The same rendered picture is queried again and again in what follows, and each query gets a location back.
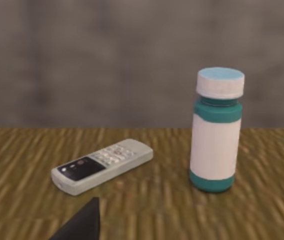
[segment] pill bottle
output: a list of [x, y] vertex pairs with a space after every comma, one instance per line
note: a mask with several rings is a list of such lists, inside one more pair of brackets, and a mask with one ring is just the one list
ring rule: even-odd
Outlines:
[[191, 183], [201, 191], [224, 192], [235, 178], [245, 75], [209, 67], [198, 72], [190, 154]]

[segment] blurred gray background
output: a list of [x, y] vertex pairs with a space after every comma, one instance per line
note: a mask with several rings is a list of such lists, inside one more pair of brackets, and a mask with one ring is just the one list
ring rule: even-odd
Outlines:
[[212, 66], [284, 127], [284, 0], [0, 0], [0, 126], [190, 127]]

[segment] teal bottle bottom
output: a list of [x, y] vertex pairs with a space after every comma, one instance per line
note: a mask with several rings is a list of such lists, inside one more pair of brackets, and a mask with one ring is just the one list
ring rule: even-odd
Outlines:
[[208, 180], [195, 175], [190, 170], [190, 180], [192, 184], [201, 191], [208, 193], [221, 193], [228, 190], [232, 186], [234, 182], [234, 175], [221, 180]]

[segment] white remote control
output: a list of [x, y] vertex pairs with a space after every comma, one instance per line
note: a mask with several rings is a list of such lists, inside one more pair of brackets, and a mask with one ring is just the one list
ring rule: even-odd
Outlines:
[[51, 170], [53, 183], [63, 192], [79, 195], [150, 161], [153, 150], [126, 139]]

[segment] white cap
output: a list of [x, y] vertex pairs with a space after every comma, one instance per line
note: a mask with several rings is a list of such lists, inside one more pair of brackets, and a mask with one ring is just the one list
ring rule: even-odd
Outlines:
[[197, 93], [211, 99], [237, 99], [243, 95], [245, 75], [236, 69], [209, 67], [197, 74]]

